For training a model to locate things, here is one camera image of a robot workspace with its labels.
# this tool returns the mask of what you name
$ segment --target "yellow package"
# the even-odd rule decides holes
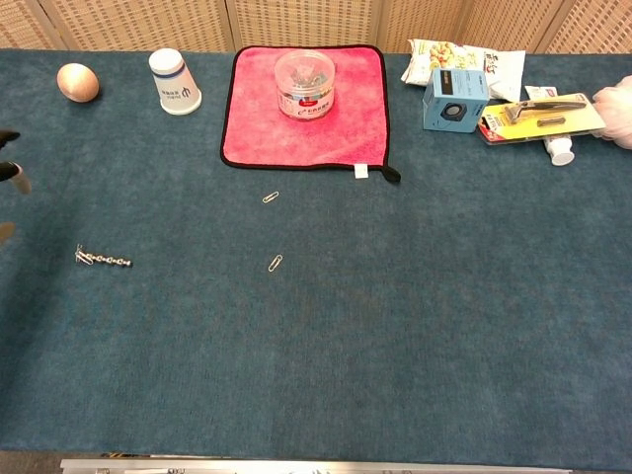
[[[487,106],[478,128],[488,143],[497,144],[541,139],[547,135],[591,133],[605,128],[605,122],[589,99],[577,93]]]

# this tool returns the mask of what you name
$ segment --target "egg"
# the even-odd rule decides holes
[[[57,72],[57,86],[74,102],[90,102],[99,94],[99,79],[89,67],[75,62],[63,65]]]

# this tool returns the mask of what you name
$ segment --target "blue box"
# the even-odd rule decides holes
[[[433,69],[424,94],[424,129],[474,131],[489,99],[483,71]]]

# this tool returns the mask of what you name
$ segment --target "paper clip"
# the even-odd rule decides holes
[[[262,199],[262,201],[264,202],[264,204],[267,204],[268,202],[270,202],[271,200],[275,200],[276,198],[278,198],[278,191],[275,191],[271,195],[267,195]]]
[[[278,264],[280,264],[280,261],[283,260],[283,255],[278,254],[275,259],[272,261],[272,263],[270,264],[270,266],[268,267],[268,272],[273,272],[277,267]]]

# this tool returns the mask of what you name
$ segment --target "towel tag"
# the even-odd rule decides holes
[[[364,178],[368,178],[368,166],[366,163],[356,163],[354,164],[355,169],[355,178],[357,180],[363,180]]]

